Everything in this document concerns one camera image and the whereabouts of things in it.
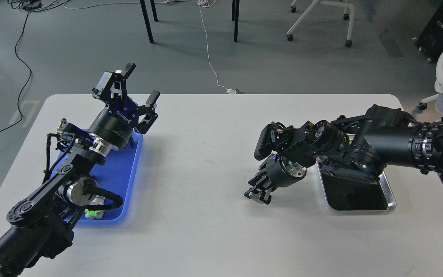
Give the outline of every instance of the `white table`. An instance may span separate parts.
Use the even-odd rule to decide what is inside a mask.
[[[140,105],[147,95],[135,95]],[[77,226],[74,245],[23,276],[443,276],[443,186],[436,174],[388,166],[392,212],[339,215],[325,205],[316,168],[270,205],[243,196],[257,172],[253,151],[271,121],[300,126],[392,95],[161,95],[145,135],[124,221]],[[0,189],[7,211],[42,180],[45,134],[60,118],[88,128],[103,103],[90,95],[47,99]]]

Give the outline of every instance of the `screw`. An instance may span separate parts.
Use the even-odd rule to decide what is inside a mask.
[[[32,203],[26,203],[23,207],[20,208],[20,212],[26,212],[32,207]]]

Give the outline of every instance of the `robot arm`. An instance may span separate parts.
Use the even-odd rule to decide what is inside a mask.
[[[420,123],[400,109],[373,105],[362,116],[315,125],[307,121],[300,128],[272,122],[261,132],[254,153],[257,160],[267,156],[244,193],[265,204],[272,191],[303,179],[305,168],[315,162],[323,174],[367,184],[377,184],[387,165],[439,172],[443,182],[443,118]]]
[[[63,154],[50,168],[47,162],[42,186],[8,212],[11,228],[0,238],[0,276],[17,276],[40,257],[53,259],[70,247],[72,229],[85,209],[115,209],[123,204],[119,195],[99,188],[90,171],[96,164],[105,163],[111,149],[123,149],[134,128],[146,133],[158,117],[155,102],[159,92],[151,93],[141,107],[127,96],[125,80],[134,67],[129,63],[125,70],[104,73],[97,85],[102,89],[94,88],[93,96],[106,107],[88,131],[63,119],[57,133],[48,135],[48,155],[51,137],[57,137]],[[122,95],[110,91],[112,84],[119,84]],[[112,203],[90,207],[96,196]]]

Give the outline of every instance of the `black table leg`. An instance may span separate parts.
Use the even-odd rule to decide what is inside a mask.
[[[155,22],[158,22],[157,8],[155,7],[155,0],[150,0],[150,4],[152,5],[153,20],[154,20]]]
[[[235,0],[232,0],[232,21],[235,21]]]
[[[150,20],[148,19],[148,14],[146,13],[145,0],[139,0],[139,3],[141,4],[141,10],[143,11],[143,18],[145,19],[146,31],[148,32],[148,39],[150,40],[150,43],[153,43],[152,29],[150,27]]]
[[[240,0],[235,1],[235,30],[233,31],[233,42],[237,42],[239,36],[239,5]]]

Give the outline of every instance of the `black cable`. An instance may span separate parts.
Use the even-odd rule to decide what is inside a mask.
[[[27,79],[27,81],[25,82],[25,84],[23,85],[23,87],[22,87],[22,89],[20,90],[20,93],[18,94],[18,100],[17,100],[17,102],[16,102],[16,107],[18,108],[18,113],[20,114],[20,119],[17,121],[17,122],[15,122],[15,123],[13,123],[13,124],[11,124],[10,126],[8,126],[7,128],[4,128],[4,129],[2,129],[2,130],[0,130],[0,133],[1,132],[3,132],[3,131],[6,131],[6,130],[8,130],[9,128],[11,128],[11,127],[13,127],[13,126],[15,126],[15,125],[17,125],[18,123],[20,123],[22,120],[23,120],[23,114],[22,114],[22,111],[21,111],[21,109],[20,109],[20,97],[22,96],[22,92],[23,92],[23,90],[26,88],[26,86],[28,85],[28,82],[30,81],[30,78],[32,77],[32,70],[30,69],[30,66],[28,66],[19,56],[18,56],[18,53],[17,53],[17,48],[18,48],[18,44],[21,42],[21,40],[22,40],[22,37],[23,37],[23,33],[25,32],[25,26],[27,25],[27,21],[28,21],[28,16],[30,15],[30,12],[28,12],[27,13],[27,17],[25,18],[25,22],[23,23],[23,29],[22,29],[22,33],[20,34],[20,37],[18,38],[18,40],[17,40],[17,42],[16,42],[16,44],[15,44],[15,55],[16,55],[16,57],[18,58],[18,60],[20,60],[20,62],[23,62],[23,64],[25,64],[25,66],[28,68],[28,70],[30,71],[30,74],[28,75],[28,79]]]
[[[69,152],[71,151],[71,149],[73,148],[74,145],[74,137],[75,135],[73,133],[69,133],[69,135],[72,135],[72,139],[71,139],[71,144],[69,144],[69,147],[66,149],[65,152],[63,152],[63,154],[53,163],[53,165],[51,166],[51,168],[49,169],[48,172],[48,176],[47,179],[44,181],[46,182],[49,178],[51,173],[54,171],[54,168],[56,168],[56,166],[60,163],[60,161],[67,155],[69,154]]]

